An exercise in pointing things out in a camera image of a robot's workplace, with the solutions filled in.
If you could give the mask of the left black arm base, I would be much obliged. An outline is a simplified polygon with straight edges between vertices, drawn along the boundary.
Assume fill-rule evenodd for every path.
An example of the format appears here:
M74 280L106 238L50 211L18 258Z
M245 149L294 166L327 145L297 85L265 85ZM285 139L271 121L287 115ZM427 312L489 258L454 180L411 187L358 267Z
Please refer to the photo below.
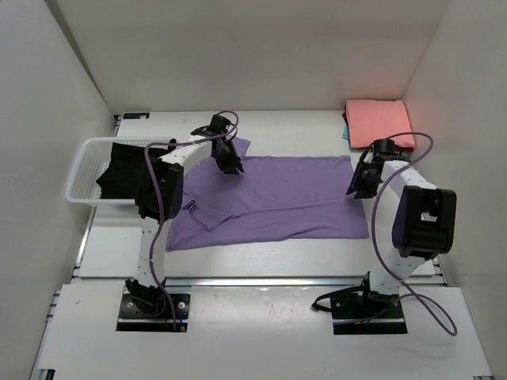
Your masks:
M165 295L148 306L136 300L126 287L123 289L116 319L116 331L148 333L186 333L189 329L191 294L189 292L170 292L174 313Z

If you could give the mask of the purple t shirt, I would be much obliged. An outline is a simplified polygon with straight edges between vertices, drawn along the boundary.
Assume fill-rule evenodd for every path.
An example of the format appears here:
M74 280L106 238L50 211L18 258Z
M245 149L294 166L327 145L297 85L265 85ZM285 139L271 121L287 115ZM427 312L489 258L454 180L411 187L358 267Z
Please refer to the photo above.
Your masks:
M222 173L211 158L184 179L183 205L172 221L167 251L287 239L363 239L368 224L360 200L347 195L351 157L249 156L245 170Z

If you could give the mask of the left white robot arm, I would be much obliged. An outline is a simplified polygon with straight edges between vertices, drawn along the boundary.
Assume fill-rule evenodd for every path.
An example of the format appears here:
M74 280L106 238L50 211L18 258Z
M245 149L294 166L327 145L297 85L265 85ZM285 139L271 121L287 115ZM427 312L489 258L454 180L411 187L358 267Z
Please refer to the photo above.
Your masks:
M138 266L126 288L146 314L163 311L171 298L166 290L166 243L161 237L183 207L184 179L201 162L213 159L221 173L244 173L234 146L239 117L233 111L215 113L211 121L179 142L151 142L144 148L145 167L137 183L135 205L142 226Z

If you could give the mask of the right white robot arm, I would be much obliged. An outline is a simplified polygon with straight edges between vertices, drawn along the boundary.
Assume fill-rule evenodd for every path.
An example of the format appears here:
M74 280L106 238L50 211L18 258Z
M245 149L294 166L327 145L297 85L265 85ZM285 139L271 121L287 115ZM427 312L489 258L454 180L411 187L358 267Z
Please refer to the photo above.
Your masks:
M365 275L355 297L356 310L365 317L393 302L415 269L448 253L453 244L456 193L428 182L396 149L393 139L377 139L360 156L346 194L379 202L387 187L398 197L392 248L379 259L379 267Z

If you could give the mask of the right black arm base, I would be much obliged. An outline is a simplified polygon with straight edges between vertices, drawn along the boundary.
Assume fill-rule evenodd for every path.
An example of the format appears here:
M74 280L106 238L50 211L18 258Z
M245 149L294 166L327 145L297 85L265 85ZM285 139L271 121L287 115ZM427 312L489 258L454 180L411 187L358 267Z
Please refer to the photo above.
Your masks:
M311 309L331 314L336 336L408 333L399 296L373 291L369 275L354 287L318 296Z

